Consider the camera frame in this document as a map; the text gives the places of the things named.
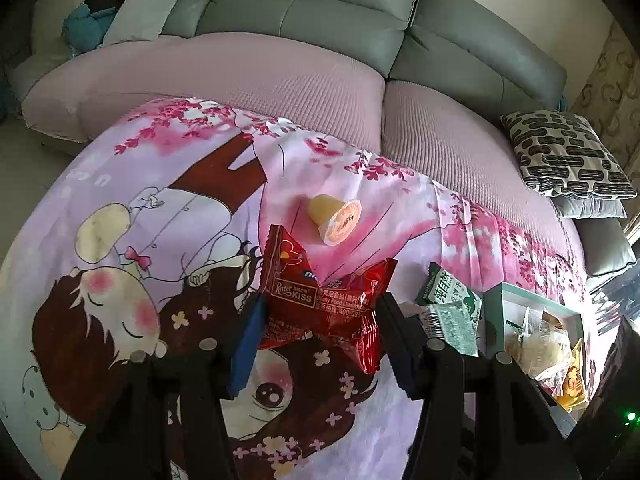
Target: green snack package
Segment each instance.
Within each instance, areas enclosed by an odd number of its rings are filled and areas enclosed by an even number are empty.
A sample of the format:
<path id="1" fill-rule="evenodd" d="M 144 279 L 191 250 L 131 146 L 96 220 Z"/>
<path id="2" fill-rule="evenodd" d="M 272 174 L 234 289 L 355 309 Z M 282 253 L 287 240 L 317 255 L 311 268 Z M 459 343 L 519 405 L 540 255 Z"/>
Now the green snack package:
<path id="1" fill-rule="evenodd" d="M 428 304 L 446 304 L 461 301 L 469 312 L 474 330 L 478 328 L 482 300 L 474 291 L 467 288 L 453 274 L 439 266 L 436 262 L 429 264 L 429 274 L 415 303 L 420 306 Z"/>
<path id="2" fill-rule="evenodd" d="M 478 357 L 476 330 L 468 309 L 461 301 L 444 305 L 427 305 L 415 316 L 428 337 L 444 339 L 458 352 Z"/>

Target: patterned pillow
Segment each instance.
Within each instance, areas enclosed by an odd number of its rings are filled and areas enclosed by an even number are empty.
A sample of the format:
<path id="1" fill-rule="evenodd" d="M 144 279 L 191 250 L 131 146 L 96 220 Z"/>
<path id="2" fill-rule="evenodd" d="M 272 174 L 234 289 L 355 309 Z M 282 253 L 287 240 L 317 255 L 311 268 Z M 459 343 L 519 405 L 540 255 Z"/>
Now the patterned pillow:
<path id="1" fill-rule="evenodd" d="M 633 198 L 638 192 L 587 119 L 568 112 L 514 112 L 500 118 L 525 184 L 546 196 Z"/>

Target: pink sofa cover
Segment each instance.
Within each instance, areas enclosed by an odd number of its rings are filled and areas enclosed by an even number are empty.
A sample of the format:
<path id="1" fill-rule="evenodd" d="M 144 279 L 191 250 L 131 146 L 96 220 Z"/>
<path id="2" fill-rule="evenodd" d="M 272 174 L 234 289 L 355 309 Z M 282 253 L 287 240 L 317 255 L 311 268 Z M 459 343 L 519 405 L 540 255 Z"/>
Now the pink sofa cover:
<path id="1" fill-rule="evenodd" d="M 382 153 L 429 175 L 582 266 L 571 221 L 524 184 L 509 139 L 468 108 L 431 88 L 386 85 Z"/>
<path id="2" fill-rule="evenodd" d="M 583 266 L 573 222 L 559 221 L 550 200 L 525 186 L 501 131 L 433 89 L 390 82 L 385 91 L 372 68 L 306 43 L 242 32 L 120 43 L 49 73 L 22 111 L 31 128 L 85 142 L 158 96 L 199 96 L 286 117 L 381 153 Z"/>
<path id="3" fill-rule="evenodd" d="M 158 96 L 197 96 L 283 116 L 380 152 L 382 76 L 342 54 L 284 38 L 224 32 L 121 43 L 84 54 L 43 81 L 23 106 L 27 124 L 56 136 L 69 132 L 74 140 L 95 139 Z M 55 103 L 62 113 L 54 113 Z"/>

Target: pink bow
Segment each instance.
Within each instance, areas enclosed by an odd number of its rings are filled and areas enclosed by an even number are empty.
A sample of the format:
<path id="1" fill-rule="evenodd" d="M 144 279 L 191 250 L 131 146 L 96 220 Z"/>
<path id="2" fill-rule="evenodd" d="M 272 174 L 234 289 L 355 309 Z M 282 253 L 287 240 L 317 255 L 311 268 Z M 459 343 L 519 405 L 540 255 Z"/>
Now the pink bow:
<path id="1" fill-rule="evenodd" d="M 149 256 L 140 256 L 131 246 L 125 251 L 124 257 L 127 260 L 136 262 L 142 270 L 147 270 L 151 266 L 151 258 Z"/>

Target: cartoon blanket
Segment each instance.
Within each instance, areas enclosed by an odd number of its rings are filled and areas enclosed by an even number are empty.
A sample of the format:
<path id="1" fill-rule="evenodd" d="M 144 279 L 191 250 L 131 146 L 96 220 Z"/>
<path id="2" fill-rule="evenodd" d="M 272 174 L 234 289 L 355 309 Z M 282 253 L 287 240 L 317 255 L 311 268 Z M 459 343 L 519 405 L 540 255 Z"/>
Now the cartoon blanket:
<path id="1" fill-rule="evenodd" d="M 332 248 L 306 214 L 321 193 L 362 202 Z M 430 262 L 478 292 L 506 281 L 588 301 L 580 270 L 424 175 L 283 118 L 151 101 L 73 161 L 0 273 L 0 416 L 42 478 L 60 477 L 133 351 L 180 354 L 224 331 L 257 287 L 271 224 L 306 248 L 320 283 L 395 257 L 398 303 Z M 243 480 L 355 480 L 401 477 L 420 408 L 386 358 L 365 375 L 309 333 L 259 352 L 223 411 Z M 179 399 L 167 425 L 186 478 Z"/>

